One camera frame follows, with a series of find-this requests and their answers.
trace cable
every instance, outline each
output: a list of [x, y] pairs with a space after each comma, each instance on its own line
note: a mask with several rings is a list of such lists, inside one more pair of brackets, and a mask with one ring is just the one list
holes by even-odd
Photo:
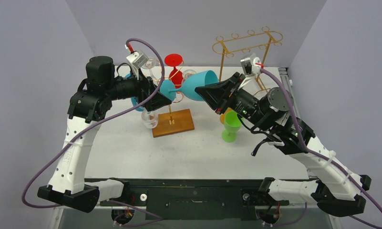
[[262, 141], [260, 141], [256, 146], [255, 148], [253, 149], [253, 152], [251, 152], [251, 155], [252, 156], [255, 156], [257, 155], [257, 152], [259, 150], [259, 148], [264, 144], [264, 143], [267, 143], [267, 142], [270, 142], [268, 139], [264, 139]]
[[278, 202], [278, 207], [277, 207], [277, 210], [275, 211], [274, 215], [276, 215], [277, 212], [279, 212], [279, 214], [280, 214], [279, 209], [280, 209], [280, 202]]
[[[288, 104], [288, 107], [289, 107], [289, 112], [290, 112], [290, 116], [292, 117], [292, 121], [293, 121], [293, 124], [295, 126], [295, 129], [297, 130], [298, 132], [298, 138], [299, 138], [299, 142], [300, 142], [300, 145], [303, 147], [303, 149], [311, 154], [314, 154], [315, 156], [317, 157], [320, 157], [321, 159], [323, 160], [326, 160], [328, 161], [329, 158], [322, 155], [322, 154], [319, 154], [311, 149], [309, 149], [305, 144], [304, 144], [304, 140], [303, 140], [303, 136], [302, 136], [302, 132], [300, 130], [300, 126], [299, 126], [299, 123], [298, 123], [298, 119], [296, 117], [296, 114], [295, 114], [295, 110], [293, 109], [293, 103], [292, 101], [290, 100], [290, 97], [288, 95], [288, 92], [286, 91], [284, 85], [276, 78], [276, 76], [274, 76], [274, 74], [270, 73], [269, 71], [265, 70], [265, 69], [262, 69], [261, 68], [261, 72], [268, 75], [273, 81], [275, 81], [277, 83], [277, 85], [279, 86], [279, 88], [281, 89], [284, 97], [285, 97], [285, 100]], [[345, 171], [345, 169], [339, 165], [337, 162], [335, 161], [331, 161], [331, 164], [334, 165], [335, 167], [337, 167], [344, 175], [346, 175], [348, 177], [348, 179], [350, 180], [350, 182], [352, 182], [376, 207], [377, 209], [382, 213], [382, 207], [381, 205], [367, 192], [365, 191], [362, 186], [360, 184], [358, 184], [355, 179], [353, 177], [351, 177], [351, 175], [349, 175], [349, 173], [347, 171]], [[355, 216], [350, 216], [351, 218], [361, 222], [361, 223], [364, 223], [370, 227], [373, 227], [373, 228], [376, 228], [376, 229], [382, 229], [382, 227], [379, 227], [379, 226], [375, 226], [371, 223], [368, 223], [362, 219], [359, 219]]]
[[258, 217], [258, 219], [262, 220], [264, 222], [264, 224], [266, 224], [266, 225], [272, 225], [273, 227], [283, 227], [283, 226], [288, 226], [288, 225], [292, 225], [292, 224], [299, 222], [306, 215], [306, 212], [307, 212], [307, 203], [305, 203], [305, 209], [303, 210], [302, 214], [297, 219], [295, 219], [294, 221], [288, 222], [288, 223], [269, 224], [269, 223], [264, 222], [262, 219], [260, 219], [258, 215], [257, 215], [257, 217]]
[[[72, 139], [71, 139], [71, 143], [75, 142], [80, 136], [82, 136], [83, 134], [85, 134], [87, 131], [93, 129], [94, 127], [96, 126], [99, 126], [101, 125], [102, 123], [104, 122], [107, 122], [111, 119], [114, 119], [116, 117], [119, 117], [119, 116], [122, 116], [132, 110], [135, 110], [136, 108], [138, 107], [141, 107], [143, 106], [144, 104], [146, 104], [149, 100], [151, 100], [157, 93], [158, 91], [160, 90], [160, 87], [161, 87], [161, 84], [163, 83], [164, 81], [164, 74], [165, 74], [165, 70], [164, 70], [164, 64], [163, 64], [163, 60], [161, 59], [161, 56], [158, 54], [158, 52], [156, 51], [156, 49], [154, 49], [149, 43], [141, 40], [141, 39], [137, 39], [137, 38], [131, 38], [131, 39], [128, 39], [128, 41], [126, 41], [126, 45], [130, 42], [130, 41], [136, 41], [136, 42], [140, 42], [144, 45], [146, 45], [147, 47], [149, 47], [154, 53], [155, 55], [157, 56], [158, 60], [161, 62], [161, 80], [159, 82], [159, 84], [157, 85], [156, 89], [151, 93], [151, 95], [149, 97], [147, 97], [144, 101], [142, 101], [141, 103], [139, 103], [138, 105], [134, 106], [134, 107], [131, 107], [125, 111], [122, 111], [122, 112], [119, 112], [117, 114], [114, 114], [108, 118], [105, 118], [99, 122], [96, 122], [94, 124], [92, 124], [91, 126], [85, 128], [84, 130], [82, 130], [81, 132], [79, 132], [76, 136], [74, 136]], [[22, 196], [21, 196], [21, 200], [22, 202], [28, 206], [28, 207], [31, 207], [31, 208], [55, 208], [55, 207], [58, 207], [60, 205], [58, 204], [55, 204], [55, 205], [36, 205], [36, 204], [31, 204], [29, 203], [27, 200], [26, 200], [26, 194], [28, 192], [28, 189], [31, 187], [32, 183], [47, 169], [49, 168], [57, 159], [59, 159], [63, 154], [64, 152], [67, 151], [68, 148], [70, 148], [70, 146], [72, 145], [71, 143], [68, 143], [65, 147], [63, 147], [63, 149], [52, 159], [50, 160], [50, 162], [48, 162], [43, 168], [41, 168], [39, 170], [39, 172], [37, 172], [33, 177], [32, 179], [28, 182], [28, 184], [25, 186], [25, 189], [24, 191], [22, 192]]]
[[119, 216], [115, 217], [115, 219], [114, 219], [114, 224], [119, 225], [119, 226], [121, 226], [121, 227], [124, 227], [124, 228], [134, 228], [134, 227], [139, 227], [139, 226], [143, 226], [143, 225], [147, 225], [147, 224], [151, 224], [151, 223], [155, 223], [155, 222], [163, 221], [163, 218], [162, 218], [161, 216], [158, 216], [158, 215], [156, 215], [156, 214], [154, 214], [154, 213], [151, 213], [151, 212], [149, 212], [149, 211], [143, 210], [143, 209], [141, 209], [141, 208], [138, 208], [138, 207], [135, 207], [135, 206], [126, 204], [126, 203], [118, 202], [118, 201], [115, 201], [115, 200], [108, 200], [108, 202], [113, 203], [113, 204], [119, 204], [119, 205], [126, 206], [126, 207], [130, 207], [130, 208], [132, 208], [132, 209], [138, 210], [138, 211], [143, 212], [143, 213], [145, 213], [145, 214], [147, 214], [147, 215], [154, 216], [154, 217], [157, 218], [157, 219], [155, 219], [155, 220], [151, 220], [151, 221], [149, 221], [149, 222], [139, 223], [139, 224], [135, 224], [135, 225], [120, 225], [120, 224], [117, 223], [116, 221], [117, 221], [121, 216], [124, 215], [124, 213], [123, 213], [123, 214], [120, 214]]
[[268, 134], [268, 133], [265, 132], [265, 131], [262, 131], [262, 130], [253, 130], [252, 128], [249, 128], [249, 127], [243, 122], [243, 119], [242, 119], [242, 117], [241, 117], [239, 114], [237, 114], [237, 118], [239, 119], [239, 121], [241, 122], [241, 124], [242, 124], [247, 130], [249, 130], [252, 134], [263, 134], [263, 135], [265, 135], [267, 138], [269, 138], [270, 140], [272, 140], [272, 141], [274, 141], [274, 142], [276, 142], [276, 141], [279, 142], [279, 139], [274, 140], [274, 137], [273, 137], [272, 135]]
[[128, 63], [126, 63], [126, 62], [123, 62], [122, 64], [118, 65], [118, 67], [116, 67], [116, 72], [118, 73], [118, 76], [120, 76], [120, 75], [119, 75], [119, 68], [122, 67], [122, 66], [125, 65], [125, 64], [129, 66], [129, 68], [130, 68], [130, 72], [131, 72], [131, 73], [133, 72], [132, 67], [130, 66], [130, 64], [128, 64]]

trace plastic wine glass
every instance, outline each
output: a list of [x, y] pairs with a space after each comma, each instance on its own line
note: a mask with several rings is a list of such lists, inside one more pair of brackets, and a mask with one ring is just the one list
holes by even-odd
[[178, 69], [176, 68], [182, 63], [182, 61], [183, 61], [182, 56], [176, 53], [170, 54], [166, 56], [164, 59], [165, 64], [174, 68], [170, 72], [170, 76], [168, 78], [174, 83], [176, 88], [181, 87], [181, 83], [183, 79], [182, 71], [178, 71]]
[[176, 92], [182, 92], [188, 99], [203, 101], [203, 98], [195, 92], [195, 88], [218, 82], [216, 74], [212, 70], [208, 70], [191, 75], [179, 88], [176, 88], [173, 82], [165, 80], [160, 87], [160, 92], [171, 101], [176, 98]]
[[229, 111], [225, 116], [225, 130], [222, 132], [222, 139], [225, 142], [234, 142], [237, 139], [237, 131], [241, 127], [241, 122], [237, 118], [235, 111]]
[[154, 68], [156, 65], [158, 65], [158, 59], [154, 57], [148, 57], [149, 60], [142, 66], [143, 69], [148, 69], [150, 72], [150, 77], [154, 80], [157, 81], [157, 78], [153, 75], [152, 68]]

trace white mount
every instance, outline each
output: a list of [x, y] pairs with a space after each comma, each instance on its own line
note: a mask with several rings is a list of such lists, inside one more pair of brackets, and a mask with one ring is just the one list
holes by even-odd
[[[67, 132], [63, 147], [70, 143], [77, 133], [94, 123], [94, 121], [86, 123], [84, 118], [79, 117], [67, 119]], [[100, 127], [101, 125], [79, 137], [59, 159], [54, 174], [48, 183], [48, 185], [52, 186], [53, 191], [60, 193], [69, 191], [70, 194], [76, 194], [84, 190], [85, 168], [87, 167], [93, 141]], [[100, 190], [98, 202], [120, 197], [124, 188], [123, 183], [116, 180], [88, 183], [87, 185], [98, 186]]]

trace gray wall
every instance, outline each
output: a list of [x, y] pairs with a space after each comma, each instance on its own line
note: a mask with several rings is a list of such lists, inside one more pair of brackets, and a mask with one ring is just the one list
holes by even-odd
[[[289, 74], [302, 118], [349, 169], [372, 177], [382, 204], [382, 0], [328, 0]], [[382, 226], [369, 201], [365, 212]]]
[[[91, 49], [65, 1], [0, 1], [0, 229], [47, 228], [50, 210], [21, 202], [28, 180], [62, 147], [69, 98]], [[52, 169], [33, 184], [49, 181]]]
[[[326, 0], [66, 0], [96, 55], [125, 60], [124, 42], [130, 37], [149, 41], [162, 56], [179, 53], [186, 65], [219, 66], [212, 51], [216, 37], [247, 35], [269, 26], [284, 35], [283, 45], [271, 47], [267, 66], [289, 66]], [[244, 48], [267, 43], [268, 36], [227, 43]], [[262, 57], [264, 51], [253, 50]], [[242, 52], [225, 59], [239, 66]]]

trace table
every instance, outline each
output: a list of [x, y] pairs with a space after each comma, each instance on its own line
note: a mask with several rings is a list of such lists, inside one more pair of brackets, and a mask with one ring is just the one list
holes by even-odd
[[[217, 75], [219, 67], [188, 67], [196, 72], [212, 70]], [[279, 79], [278, 68], [266, 67]], [[129, 68], [120, 68], [126, 75]], [[242, 72], [241, 67], [224, 67], [222, 78], [229, 78], [234, 72]], [[153, 69], [156, 77], [158, 68]], [[266, 75], [261, 75], [266, 87], [276, 84]], [[258, 90], [251, 82], [245, 88], [250, 93]], [[123, 111], [132, 104], [129, 99], [113, 102], [107, 116]], [[304, 165], [283, 155], [279, 150], [264, 144], [256, 157], [250, 154], [264, 136], [253, 135], [241, 128], [237, 140], [226, 143], [221, 139], [224, 130], [215, 114], [205, 102], [184, 98], [173, 104], [172, 110], [189, 108], [194, 120], [195, 130], [174, 135], [153, 138], [151, 129], [142, 123], [140, 112], [132, 111], [124, 116], [106, 122], [99, 130], [88, 160], [85, 173], [87, 178], [162, 178], [162, 179], [307, 179]], [[158, 110], [168, 112], [167, 107]]]
[[[219, 67], [184, 67], [196, 72], [213, 70], [216, 74]], [[277, 68], [266, 68], [285, 84], [287, 76], [280, 76]], [[223, 79], [234, 72], [242, 71], [239, 67], [225, 67]], [[128, 68], [122, 67], [120, 73], [125, 75]], [[262, 75], [267, 87], [276, 86], [269, 77]], [[245, 89], [255, 93], [258, 86], [250, 83]], [[115, 101], [109, 115], [132, 106], [129, 100]], [[121, 177], [121, 178], [165, 178], [165, 179], [263, 179], [276, 177], [281, 179], [307, 179], [306, 168], [283, 155], [272, 146], [263, 145], [256, 157], [250, 155], [256, 143], [263, 136], [252, 135], [241, 129], [238, 139], [226, 143], [220, 138], [223, 125], [204, 102], [188, 99], [172, 106], [173, 111], [191, 109], [195, 130], [175, 135], [153, 138], [151, 130], [143, 125], [139, 112], [130, 112], [125, 116], [103, 124], [94, 141], [86, 177]], [[167, 108], [159, 110], [168, 112]], [[282, 208], [283, 217], [279, 220], [290, 222], [302, 212], [302, 205]], [[96, 207], [91, 213], [82, 213], [75, 209], [59, 207], [53, 212], [51, 229], [71, 228], [114, 228], [112, 227], [111, 208]], [[137, 212], [131, 224], [144, 221], [144, 214]], [[299, 222], [282, 228], [341, 229], [339, 218], [330, 216], [316, 206], [310, 206], [306, 216]], [[224, 220], [165, 220], [141, 228], [257, 228], [260, 221], [240, 219]]]

